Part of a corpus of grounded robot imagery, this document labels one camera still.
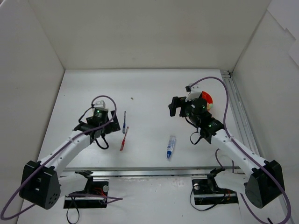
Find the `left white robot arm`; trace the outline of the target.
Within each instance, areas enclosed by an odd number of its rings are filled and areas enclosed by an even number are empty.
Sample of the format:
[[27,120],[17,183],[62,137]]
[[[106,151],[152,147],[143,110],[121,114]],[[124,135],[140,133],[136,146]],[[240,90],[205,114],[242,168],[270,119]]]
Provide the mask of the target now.
[[67,140],[51,154],[34,162],[29,161],[24,169],[19,196],[46,210],[52,208],[63,196],[90,195],[93,191],[91,171],[76,171],[62,176],[70,162],[99,137],[120,130],[115,111],[96,107],[93,115],[80,121]]

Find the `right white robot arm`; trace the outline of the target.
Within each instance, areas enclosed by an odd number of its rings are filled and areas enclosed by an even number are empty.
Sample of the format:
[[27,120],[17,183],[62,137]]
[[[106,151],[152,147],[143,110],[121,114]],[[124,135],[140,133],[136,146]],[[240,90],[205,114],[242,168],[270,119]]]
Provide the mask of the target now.
[[231,189],[245,194],[247,199],[261,209],[278,196],[285,188],[281,165],[275,160],[269,162],[253,153],[225,130],[224,125],[212,117],[207,110],[207,101],[202,97],[188,100],[187,97],[173,97],[168,106],[170,116],[180,117],[199,131],[199,138],[205,139],[216,149],[220,149],[243,171],[243,176],[229,174],[224,168],[214,169],[208,175],[207,188],[211,192]]

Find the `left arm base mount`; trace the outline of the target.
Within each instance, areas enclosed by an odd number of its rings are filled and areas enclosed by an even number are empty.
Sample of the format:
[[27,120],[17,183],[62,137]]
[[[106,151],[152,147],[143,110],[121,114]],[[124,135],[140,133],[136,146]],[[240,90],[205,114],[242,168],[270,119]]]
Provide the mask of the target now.
[[108,196],[109,182],[94,181],[87,190],[75,192],[75,194],[84,194],[84,196],[73,197],[74,202],[68,196],[64,198],[64,209],[103,209],[107,207],[107,199],[100,196]]

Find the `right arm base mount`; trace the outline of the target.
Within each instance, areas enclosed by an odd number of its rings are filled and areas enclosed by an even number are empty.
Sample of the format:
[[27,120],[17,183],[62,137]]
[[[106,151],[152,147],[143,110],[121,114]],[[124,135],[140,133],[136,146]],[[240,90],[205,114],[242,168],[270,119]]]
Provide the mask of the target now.
[[212,189],[207,179],[192,179],[191,201],[198,206],[238,204],[237,193],[230,189]]

